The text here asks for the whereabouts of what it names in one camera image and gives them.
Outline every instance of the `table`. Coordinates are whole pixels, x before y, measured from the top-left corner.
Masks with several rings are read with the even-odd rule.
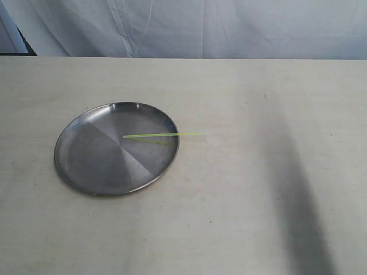
[[[0,57],[0,274],[367,270],[367,62]],[[84,111],[151,104],[182,137],[117,198],[58,178]]]

